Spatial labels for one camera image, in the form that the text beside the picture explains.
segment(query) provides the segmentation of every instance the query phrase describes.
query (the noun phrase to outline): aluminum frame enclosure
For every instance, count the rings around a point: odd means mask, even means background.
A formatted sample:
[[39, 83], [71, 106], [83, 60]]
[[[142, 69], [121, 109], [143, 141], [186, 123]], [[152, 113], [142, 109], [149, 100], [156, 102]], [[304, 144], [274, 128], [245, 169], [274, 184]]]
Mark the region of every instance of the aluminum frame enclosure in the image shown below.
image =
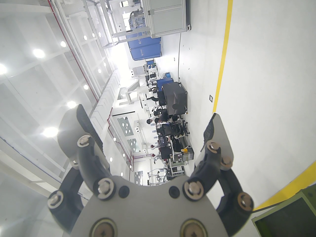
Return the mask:
[[[115, 17], [109, 1], [113, 0], [83, 0], [91, 27], [96, 33], [98, 45], [102, 49], [113, 47], [122, 42], [139, 39], [139, 37], [126, 37], [126, 35], [134, 33], [142, 32], [142, 38], [157, 38], [187, 31], [186, 0], [141, 0], [145, 27], [121, 32], [117, 31]], [[105, 35], [107, 44], [97, 35], [97, 27], [88, 6], [90, 2], [96, 6], [96, 17], [99, 18], [99, 22], [102, 24], [102, 33]]]

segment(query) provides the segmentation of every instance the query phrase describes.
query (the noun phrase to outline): cable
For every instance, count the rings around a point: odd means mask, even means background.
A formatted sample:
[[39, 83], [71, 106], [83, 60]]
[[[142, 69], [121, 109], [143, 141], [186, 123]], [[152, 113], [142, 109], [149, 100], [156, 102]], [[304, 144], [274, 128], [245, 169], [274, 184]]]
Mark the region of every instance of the cable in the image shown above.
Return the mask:
[[283, 203], [283, 202], [284, 202], [284, 201], [278, 202], [278, 203], [275, 203], [275, 204], [272, 204], [272, 205], [269, 205], [269, 206], [264, 207], [264, 208], [261, 208], [261, 209], [259, 209], [259, 210], [252, 211], [251, 213], [253, 214], [253, 213], [256, 213], [256, 212], [260, 212], [260, 211], [263, 211], [263, 210], [266, 210], [266, 209], [275, 207], [275, 206], [277, 206], [277, 205], [279, 205], [280, 203]]
[[178, 82], [180, 81], [179, 80], [180, 44], [181, 44], [181, 33], [180, 33], [180, 39], [179, 39], [179, 53], [178, 53]]
[[68, 45], [68, 47], [69, 47], [69, 49], [70, 49], [70, 51], [71, 51], [71, 53], [72, 53], [72, 56], [74, 57], [74, 59], [75, 59], [77, 65], [78, 65], [78, 67], [79, 67], [79, 69], [80, 69], [80, 71], [81, 71], [81, 73], [82, 73], [82, 75], [83, 75], [83, 77], [84, 77], [84, 79], [86, 80], [88, 86], [90, 87], [90, 90], [91, 90], [93, 96], [95, 97], [96, 101], [98, 102], [98, 99], [97, 99], [96, 95], [94, 94], [94, 92], [93, 92], [91, 86], [89, 85], [89, 82], [88, 82], [86, 76], [84, 75], [84, 73], [83, 73], [83, 71], [82, 71], [82, 69], [81, 69], [81, 67], [80, 67], [80, 65], [79, 65], [79, 63], [78, 63], [77, 58], [75, 57], [75, 54], [74, 54], [74, 52], [72, 51], [72, 49], [71, 49], [71, 47], [70, 47], [70, 45], [69, 45], [69, 43], [68, 43], [68, 41], [67, 41], [66, 35], [65, 35], [65, 33], [63, 32], [62, 27], [60, 26], [60, 23], [59, 23], [59, 21], [58, 21], [58, 19], [57, 19], [57, 16], [56, 16], [56, 14], [55, 14], [55, 12], [54, 12], [54, 9], [53, 9], [53, 6], [52, 6], [50, 0], [47, 0], [47, 1], [48, 1], [49, 6], [51, 7], [52, 13], [53, 13], [53, 15], [54, 15], [54, 17], [55, 17], [55, 19], [56, 19], [56, 22], [57, 22], [57, 24], [58, 24], [58, 26], [59, 26], [59, 28], [60, 28], [60, 30], [61, 30], [61, 33], [62, 33], [63, 37], [65, 38], [65, 41], [66, 41], [66, 43], [67, 43], [67, 45]]

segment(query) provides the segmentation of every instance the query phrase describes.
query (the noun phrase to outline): blue cabinet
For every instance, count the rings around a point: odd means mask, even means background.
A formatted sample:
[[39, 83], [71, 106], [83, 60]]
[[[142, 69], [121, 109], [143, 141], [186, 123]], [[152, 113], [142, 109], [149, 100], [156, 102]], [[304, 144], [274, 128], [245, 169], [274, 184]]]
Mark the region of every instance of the blue cabinet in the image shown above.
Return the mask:
[[141, 38], [142, 33], [126, 35], [127, 38], [139, 36], [140, 38], [128, 41], [128, 46], [133, 60], [143, 60], [160, 57], [161, 54], [161, 38], [152, 39], [151, 37]]

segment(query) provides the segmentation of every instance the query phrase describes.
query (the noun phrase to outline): red pipe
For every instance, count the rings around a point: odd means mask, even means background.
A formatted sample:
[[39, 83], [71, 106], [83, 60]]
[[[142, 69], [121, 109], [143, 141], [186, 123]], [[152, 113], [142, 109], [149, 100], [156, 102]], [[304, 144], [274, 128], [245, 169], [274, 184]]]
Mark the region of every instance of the red pipe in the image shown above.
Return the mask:
[[72, 56], [74, 57], [74, 59], [75, 59], [77, 65], [78, 65], [78, 67], [79, 67], [79, 69], [80, 69], [80, 71], [81, 71], [81, 73], [82, 73], [82, 75], [83, 75], [83, 77], [84, 77], [84, 79], [86, 80], [88, 86], [90, 87], [90, 90], [91, 90], [93, 96], [95, 97], [96, 101], [98, 102], [98, 99], [97, 99], [96, 95], [94, 94], [93, 90], [91, 89], [91, 86], [89, 85], [89, 82], [88, 82], [86, 76], [84, 75], [84, 73], [83, 73], [83, 71], [82, 71], [82, 69], [81, 69], [81, 67], [80, 67], [80, 65], [79, 65], [79, 63], [78, 63], [77, 58], [75, 57], [75, 54], [74, 54], [74, 52], [72, 51], [72, 49], [71, 49], [71, 47], [70, 47], [70, 45], [69, 45], [69, 43], [68, 43], [68, 41], [67, 41], [66, 35], [65, 35], [65, 33], [63, 32], [62, 27], [60, 26], [60, 23], [59, 23], [59, 21], [58, 21], [58, 19], [57, 19], [57, 16], [56, 16], [56, 14], [55, 14], [55, 12], [54, 12], [54, 9], [53, 9], [53, 7], [52, 7], [52, 4], [51, 4], [50, 0], [47, 0], [47, 1], [48, 1], [49, 6], [51, 7], [52, 13], [53, 13], [53, 15], [54, 15], [54, 17], [55, 17], [55, 19], [56, 19], [56, 22], [57, 22], [57, 24], [58, 24], [58, 26], [59, 26], [59, 28], [60, 28], [60, 30], [61, 30], [61, 33], [62, 33], [63, 37], [65, 38], [65, 41], [66, 41], [66, 43], [67, 43], [67, 45], [68, 45], [68, 47], [69, 47], [69, 49], [70, 49], [70, 51], [71, 51], [71, 53], [72, 53]]
[[[108, 119], [107, 119], [107, 123], [109, 123], [109, 128], [108, 128], [108, 130], [110, 131], [112, 137], [114, 138], [114, 135], [113, 135], [113, 133], [112, 133], [111, 130], [110, 130], [111, 123], [110, 123], [110, 121], [109, 121], [110, 116], [111, 116], [111, 113], [112, 113], [112, 110], [113, 110], [113, 108], [111, 108], [110, 115], [109, 115], [109, 117], [108, 117]], [[126, 155], [128, 161], [130, 162], [130, 165], [131, 165], [131, 159], [129, 158], [128, 154], [125, 152], [125, 149], [124, 149], [124, 147], [122, 146], [122, 144], [121, 144], [120, 142], [117, 142], [117, 141], [115, 141], [115, 142], [118, 143], [118, 144], [120, 144], [121, 148], [123, 149], [123, 151], [124, 151], [124, 153], [125, 153], [125, 155]]]

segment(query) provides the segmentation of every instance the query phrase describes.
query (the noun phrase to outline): metal mounting plate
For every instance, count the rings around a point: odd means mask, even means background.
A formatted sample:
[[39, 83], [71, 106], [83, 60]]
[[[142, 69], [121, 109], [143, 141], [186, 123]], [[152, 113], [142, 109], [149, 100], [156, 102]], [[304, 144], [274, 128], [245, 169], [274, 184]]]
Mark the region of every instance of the metal mounting plate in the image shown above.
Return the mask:
[[[118, 236], [180, 236], [182, 224], [188, 219], [199, 220], [206, 228], [208, 236], [228, 237], [218, 213], [209, 199], [204, 196], [198, 202], [185, 198], [182, 186], [188, 179], [179, 176], [159, 186], [139, 186], [113, 176], [117, 189], [126, 185], [130, 189], [127, 198], [117, 193], [108, 201], [100, 201], [92, 196], [82, 210], [72, 232], [72, 237], [87, 237], [90, 229], [101, 218], [110, 218], [116, 224]], [[173, 199], [169, 188], [177, 186], [180, 196]]]

